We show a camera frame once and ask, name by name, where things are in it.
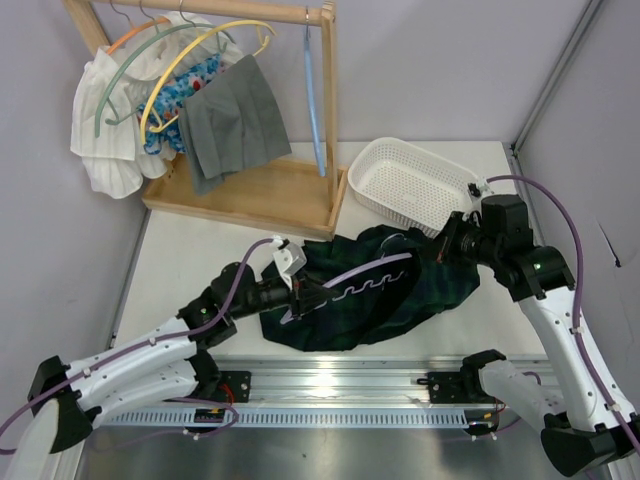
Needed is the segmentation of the green plaid skirt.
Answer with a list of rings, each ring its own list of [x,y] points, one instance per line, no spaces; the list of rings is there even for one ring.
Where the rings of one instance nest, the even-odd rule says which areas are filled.
[[[416,228],[388,225],[354,239],[305,241],[307,273],[335,295],[298,320],[284,308],[261,314],[263,337],[303,352],[348,351],[404,335],[459,307],[479,288],[478,269],[423,258],[430,242]]]

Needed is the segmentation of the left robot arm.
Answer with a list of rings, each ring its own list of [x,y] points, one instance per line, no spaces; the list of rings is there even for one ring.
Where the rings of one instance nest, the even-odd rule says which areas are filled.
[[[232,263],[174,317],[141,338],[70,363],[59,356],[44,360],[28,400],[34,414],[51,400],[58,405],[50,453],[79,444],[128,410],[174,398],[211,398],[221,374],[208,351],[236,333],[237,320],[280,308],[299,318],[335,293],[306,271],[288,280],[257,280],[250,266]]]

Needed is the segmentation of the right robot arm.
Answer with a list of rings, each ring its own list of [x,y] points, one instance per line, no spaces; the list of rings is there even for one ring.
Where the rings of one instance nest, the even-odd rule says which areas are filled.
[[[539,433],[554,468],[566,477],[639,450],[639,413],[618,386],[582,315],[581,288],[563,255],[537,246],[525,202],[485,197],[480,219],[450,214],[435,237],[434,259],[489,268],[537,334],[561,394],[553,395],[496,350],[464,359],[472,392],[494,397]]]

